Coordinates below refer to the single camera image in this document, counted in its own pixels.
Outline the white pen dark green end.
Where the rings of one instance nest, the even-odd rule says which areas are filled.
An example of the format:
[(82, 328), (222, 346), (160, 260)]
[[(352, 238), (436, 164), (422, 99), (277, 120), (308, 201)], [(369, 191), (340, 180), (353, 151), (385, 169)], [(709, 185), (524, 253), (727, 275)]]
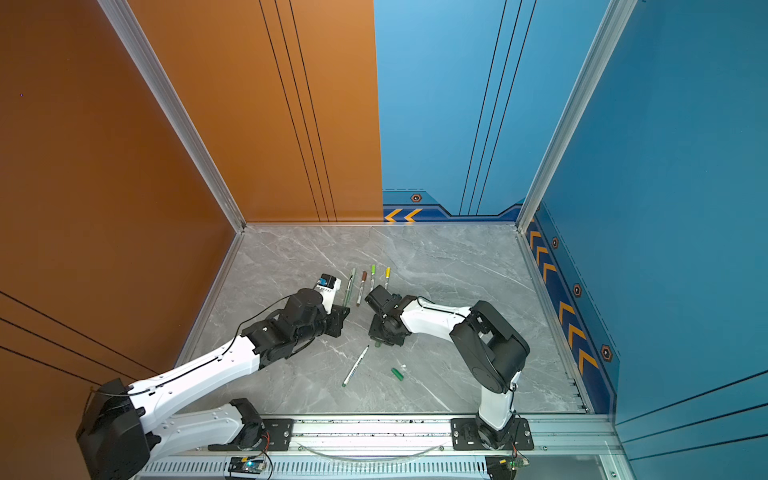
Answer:
[(343, 307), (345, 307), (345, 308), (349, 307), (349, 304), (350, 304), (350, 299), (351, 299), (351, 294), (352, 294), (352, 290), (353, 290), (353, 284), (354, 284), (354, 281), (355, 281), (356, 273), (357, 273), (357, 268), (353, 267), (352, 272), (351, 272), (351, 274), (349, 276), (349, 279), (347, 281), (347, 285), (346, 285), (346, 289), (345, 289), (345, 294), (344, 294)]

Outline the white pen green tip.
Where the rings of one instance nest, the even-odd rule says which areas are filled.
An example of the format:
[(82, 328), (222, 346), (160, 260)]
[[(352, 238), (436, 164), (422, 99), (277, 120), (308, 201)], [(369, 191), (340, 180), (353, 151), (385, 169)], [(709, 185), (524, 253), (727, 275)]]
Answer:
[(369, 344), (369, 345), (367, 345), (367, 346), (366, 346), (366, 347), (365, 347), (365, 348), (362, 350), (362, 352), (360, 353), (360, 355), (358, 356), (358, 358), (355, 360), (354, 364), (353, 364), (353, 365), (352, 365), (352, 367), (350, 368), (349, 372), (347, 373), (346, 377), (344, 378), (344, 380), (343, 380), (343, 382), (342, 382), (342, 384), (341, 384), (341, 385), (342, 385), (342, 388), (346, 388), (346, 387), (347, 387), (347, 385), (349, 384), (349, 382), (350, 382), (350, 380), (352, 379), (353, 375), (355, 374), (356, 370), (359, 368), (360, 364), (362, 363), (363, 359), (365, 358), (365, 355), (367, 354), (367, 352), (369, 351), (369, 349), (370, 349), (370, 344)]

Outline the white pen brown end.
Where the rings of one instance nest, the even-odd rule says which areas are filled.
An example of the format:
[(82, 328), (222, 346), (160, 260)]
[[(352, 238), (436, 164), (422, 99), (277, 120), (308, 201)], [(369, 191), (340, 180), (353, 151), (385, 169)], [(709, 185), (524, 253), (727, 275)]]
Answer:
[(368, 277), (368, 272), (363, 270), (361, 274), (359, 288), (358, 288), (358, 295), (355, 302), (356, 307), (359, 307), (362, 303), (363, 295), (365, 293), (365, 285), (366, 285), (367, 277)]

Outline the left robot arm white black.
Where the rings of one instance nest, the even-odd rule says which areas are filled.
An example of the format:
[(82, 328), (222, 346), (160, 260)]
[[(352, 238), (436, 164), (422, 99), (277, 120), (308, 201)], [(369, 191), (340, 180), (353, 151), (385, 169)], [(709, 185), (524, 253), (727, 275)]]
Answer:
[(322, 286), (302, 288), (263, 320), (245, 321), (229, 342), (207, 354), (130, 385), (114, 379), (94, 389), (75, 434), (90, 477), (130, 479), (151, 461), (198, 447), (265, 449), (267, 427), (245, 398), (196, 413), (183, 410), (322, 335), (340, 337), (350, 310), (335, 304), (335, 295)]

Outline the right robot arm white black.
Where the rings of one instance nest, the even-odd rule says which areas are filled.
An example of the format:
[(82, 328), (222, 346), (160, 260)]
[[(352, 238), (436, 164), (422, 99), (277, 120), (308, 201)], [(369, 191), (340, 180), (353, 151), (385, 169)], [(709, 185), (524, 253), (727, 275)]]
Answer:
[(515, 439), (514, 400), (530, 346), (493, 305), (439, 305), (421, 296), (393, 294), (382, 285), (365, 301), (374, 312), (369, 336), (377, 342), (402, 346), (412, 334), (452, 342), (480, 385), (475, 431), (481, 444), (492, 450), (521, 446)]

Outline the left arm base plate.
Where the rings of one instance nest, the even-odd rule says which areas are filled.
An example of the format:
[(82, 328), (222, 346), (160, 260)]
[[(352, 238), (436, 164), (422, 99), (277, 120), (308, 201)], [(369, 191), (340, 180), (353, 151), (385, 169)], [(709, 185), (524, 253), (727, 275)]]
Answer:
[(290, 418), (262, 419), (246, 423), (229, 443), (214, 443), (209, 451), (287, 451), (293, 433)]

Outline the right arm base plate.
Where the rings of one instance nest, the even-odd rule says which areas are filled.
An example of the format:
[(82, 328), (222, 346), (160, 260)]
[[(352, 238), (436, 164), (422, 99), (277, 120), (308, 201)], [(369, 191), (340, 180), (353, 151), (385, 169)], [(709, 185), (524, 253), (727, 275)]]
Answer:
[(532, 451), (535, 448), (529, 422), (520, 416), (511, 418), (501, 430), (495, 430), (478, 417), (453, 418), (450, 426), (456, 451)]

